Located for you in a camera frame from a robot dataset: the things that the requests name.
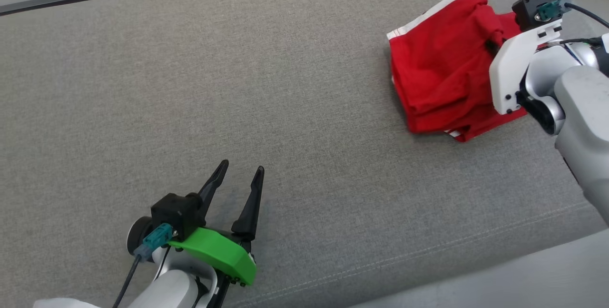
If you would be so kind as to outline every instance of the gray couch cushion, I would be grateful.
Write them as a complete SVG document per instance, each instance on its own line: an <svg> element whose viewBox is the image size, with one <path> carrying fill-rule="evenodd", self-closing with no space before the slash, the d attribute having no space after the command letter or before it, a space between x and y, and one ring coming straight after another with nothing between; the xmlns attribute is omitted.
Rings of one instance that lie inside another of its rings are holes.
<svg viewBox="0 0 609 308"><path fill-rule="evenodd" d="M227 307L348 306L604 228L530 118L466 144L409 134L385 33L438 1L91 0L1 17L5 306L110 306L131 223L224 158L218 228L267 170L256 283ZM589 35L576 13L565 31ZM138 269L126 303L153 273Z"/></svg>

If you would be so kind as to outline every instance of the cable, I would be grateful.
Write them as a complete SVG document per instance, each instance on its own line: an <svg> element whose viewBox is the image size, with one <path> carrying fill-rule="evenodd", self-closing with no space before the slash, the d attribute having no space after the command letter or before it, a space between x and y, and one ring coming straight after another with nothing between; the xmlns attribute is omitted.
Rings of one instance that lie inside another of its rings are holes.
<svg viewBox="0 0 609 308"><path fill-rule="evenodd" d="M169 254L169 249L171 247L168 246L166 251L165 251L165 255L163 256L163 261L161 262L161 265L159 265L158 270L157 270L157 275L154 277L154 280L157 280L158 276L161 275L161 270L163 269L163 265L165 265L165 259L167 259L167 255Z"/></svg>
<svg viewBox="0 0 609 308"><path fill-rule="evenodd" d="M603 26L605 26L606 28L609 28L609 22L606 22L605 20L603 20L601 17L599 17L598 15L592 13L591 11L581 8L580 6L577 6L575 4L572 4L570 2L566 2L565 3L565 7L566 8L571 8L574 9L576 11L579 11L580 13L584 13L585 15L588 15L588 17L596 20L597 22L599 22L600 24L602 24Z"/></svg>
<svg viewBox="0 0 609 308"><path fill-rule="evenodd" d="M112 306L112 308L118 308L118 305L120 304L120 300L122 300L122 297L125 295L125 291L127 290L127 287L129 286L129 282L131 282L131 278L133 277L133 274L135 273L135 269L138 267L138 264L139 264L139 261L141 260L141 258L142 258L142 256L140 256L140 255L135 256L133 265L131 265L131 270L129 270L127 279L125 279L125 283L122 285L122 289L120 289L120 293L118 294L118 297L116 298L116 301L115 301L114 305Z"/></svg>
<svg viewBox="0 0 609 308"><path fill-rule="evenodd" d="M567 39L559 41L559 44L567 44L567 43L587 43L592 46L603 45L603 41L601 38L577 38L577 39Z"/></svg>

